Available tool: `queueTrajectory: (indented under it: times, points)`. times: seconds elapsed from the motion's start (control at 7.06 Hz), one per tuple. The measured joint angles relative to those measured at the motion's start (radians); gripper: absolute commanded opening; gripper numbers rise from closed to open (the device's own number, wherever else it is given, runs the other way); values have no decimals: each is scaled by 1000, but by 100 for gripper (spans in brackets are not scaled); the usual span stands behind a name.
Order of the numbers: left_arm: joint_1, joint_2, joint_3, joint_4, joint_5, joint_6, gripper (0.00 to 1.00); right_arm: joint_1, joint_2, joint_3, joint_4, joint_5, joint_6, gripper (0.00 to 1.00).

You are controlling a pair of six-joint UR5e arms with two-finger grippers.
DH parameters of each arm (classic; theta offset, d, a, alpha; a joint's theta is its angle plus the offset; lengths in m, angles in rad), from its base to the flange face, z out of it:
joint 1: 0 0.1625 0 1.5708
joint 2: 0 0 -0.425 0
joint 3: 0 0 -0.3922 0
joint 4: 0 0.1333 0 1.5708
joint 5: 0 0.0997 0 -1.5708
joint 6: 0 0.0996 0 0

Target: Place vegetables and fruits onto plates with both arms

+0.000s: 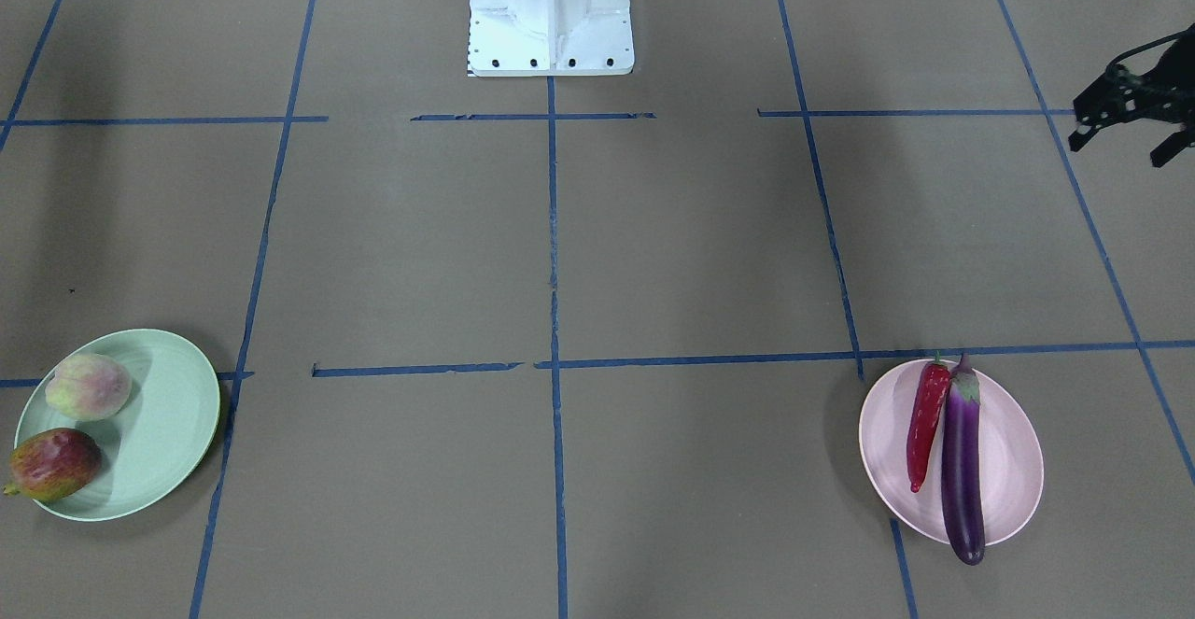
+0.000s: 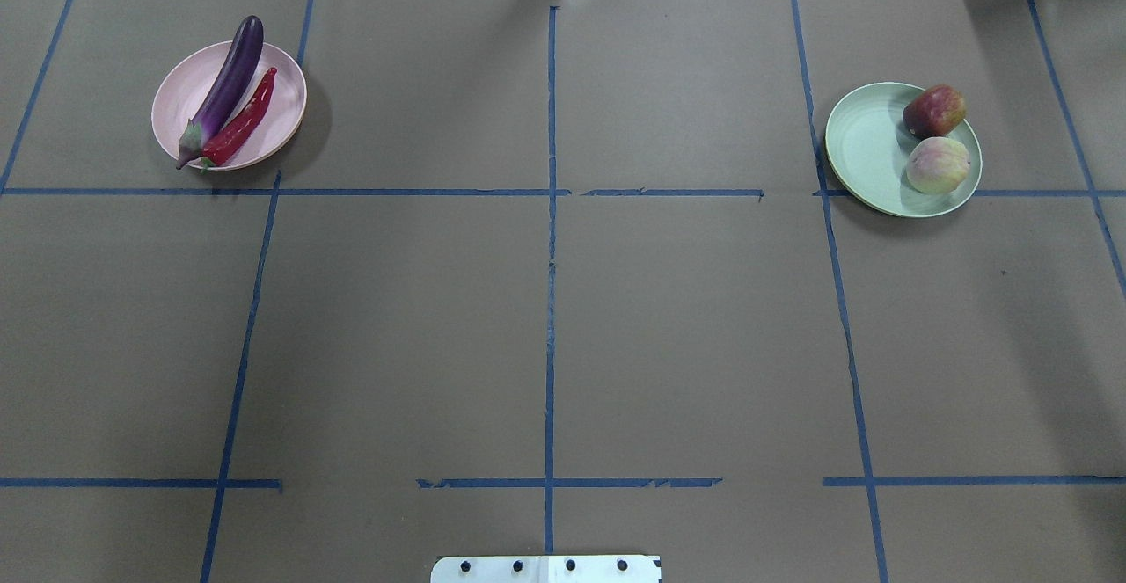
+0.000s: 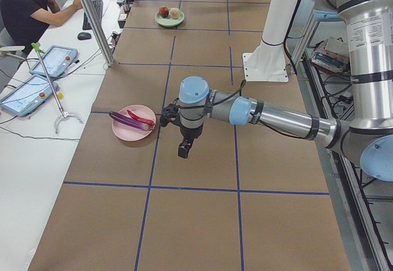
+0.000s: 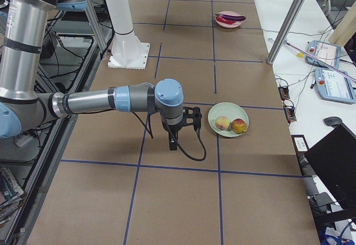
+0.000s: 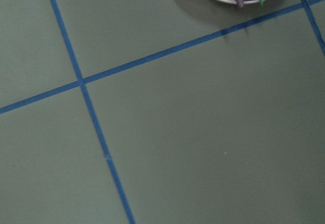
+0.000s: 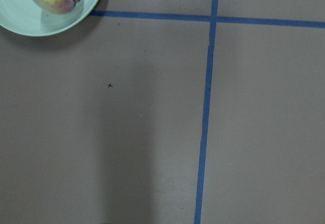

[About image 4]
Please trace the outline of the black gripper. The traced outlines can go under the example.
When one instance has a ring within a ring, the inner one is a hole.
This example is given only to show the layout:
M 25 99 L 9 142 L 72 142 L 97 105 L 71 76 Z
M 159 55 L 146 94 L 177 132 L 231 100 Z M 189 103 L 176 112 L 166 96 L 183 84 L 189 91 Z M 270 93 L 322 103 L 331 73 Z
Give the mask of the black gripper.
M 162 126 L 165 131 L 169 133 L 169 150 L 176 151 L 177 150 L 177 136 L 178 132 L 183 128 L 182 123 L 178 123 L 175 125 L 169 125 L 162 122 Z

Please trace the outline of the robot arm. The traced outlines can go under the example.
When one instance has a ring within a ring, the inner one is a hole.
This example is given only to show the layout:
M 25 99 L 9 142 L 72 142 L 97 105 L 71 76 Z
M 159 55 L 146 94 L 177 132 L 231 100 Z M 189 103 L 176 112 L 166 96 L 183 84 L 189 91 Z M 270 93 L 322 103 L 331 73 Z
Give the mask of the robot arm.
M 88 0 L 9 0 L 1 56 L 1 137 L 14 137 L 74 114 L 113 110 L 159 113 L 170 149 L 175 150 L 184 119 L 184 95 L 174 79 L 100 91 L 35 91 L 49 12 L 77 12 L 88 7 Z

